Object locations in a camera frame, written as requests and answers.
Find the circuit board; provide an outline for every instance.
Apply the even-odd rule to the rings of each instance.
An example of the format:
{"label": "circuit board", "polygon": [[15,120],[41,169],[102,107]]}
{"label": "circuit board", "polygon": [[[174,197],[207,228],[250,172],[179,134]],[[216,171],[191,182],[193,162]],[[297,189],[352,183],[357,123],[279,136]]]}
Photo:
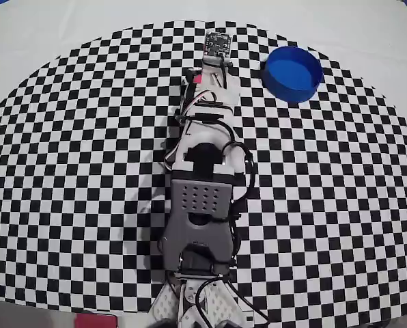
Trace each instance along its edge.
{"label": "circuit board", "polygon": [[205,35],[205,57],[220,58],[221,55],[225,61],[229,59],[231,53],[231,36],[226,33],[207,32]]}

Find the red sticker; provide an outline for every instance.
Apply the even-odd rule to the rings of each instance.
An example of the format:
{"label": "red sticker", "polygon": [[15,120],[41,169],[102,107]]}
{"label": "red sticker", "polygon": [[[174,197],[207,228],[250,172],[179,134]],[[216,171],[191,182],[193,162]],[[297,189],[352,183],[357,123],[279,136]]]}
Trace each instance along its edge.
{"label": "red sticker", "polygon": [[202,74],[196,75],[196,76],[193,78],[193,83],[194,83],[194,84],[200,84],[200,83],[202,83]]}

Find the white table surface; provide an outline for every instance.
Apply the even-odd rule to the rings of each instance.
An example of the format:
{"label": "white table surface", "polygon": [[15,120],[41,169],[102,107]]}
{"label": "white table surface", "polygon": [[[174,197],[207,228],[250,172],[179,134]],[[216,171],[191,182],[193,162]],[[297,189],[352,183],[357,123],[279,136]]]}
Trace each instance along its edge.
{"label": "white table surface", "polygon": [[182,19],[251,23],[302,42],[363,77],[407,120],[407,7],[398,0],[11,0],[0,5],[0,102],[84,42]]}

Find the black and white checkered pattern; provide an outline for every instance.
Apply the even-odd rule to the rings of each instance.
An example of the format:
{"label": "black and white checkered pattern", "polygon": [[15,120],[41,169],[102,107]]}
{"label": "black and white checkered pattern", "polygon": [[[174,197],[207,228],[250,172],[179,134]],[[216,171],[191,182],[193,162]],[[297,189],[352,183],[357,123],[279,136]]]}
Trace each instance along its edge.
{"label": "black and white checkered pattern", "polygon": [[[271,50],[297,43],[219,26],[233,36],[241,83],[236,131],[258,163],[238,223],[240,293],[284,327],[407,314],[405,120],[313,49],[324,68],[318,93],[301,104],[275,99],[260,68]],[[2,101],[0,300],[149,309],[164,278],[156,241],[169,212],[160,163],[179,132],[182,69],[201,65],[215,27],[115,32],[43,66]]]}

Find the blue bowl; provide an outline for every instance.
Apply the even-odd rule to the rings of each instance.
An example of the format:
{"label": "blue bowl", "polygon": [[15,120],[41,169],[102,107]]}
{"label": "blue bowl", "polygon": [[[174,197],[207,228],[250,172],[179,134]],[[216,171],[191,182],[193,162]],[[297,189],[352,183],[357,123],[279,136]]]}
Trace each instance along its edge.
{"label": "blue bowl", "polygon": [[264,86],[288,103],[309,100],[324,76],[320,62],[308,51],[282,46],[269,55],[262,78]]}

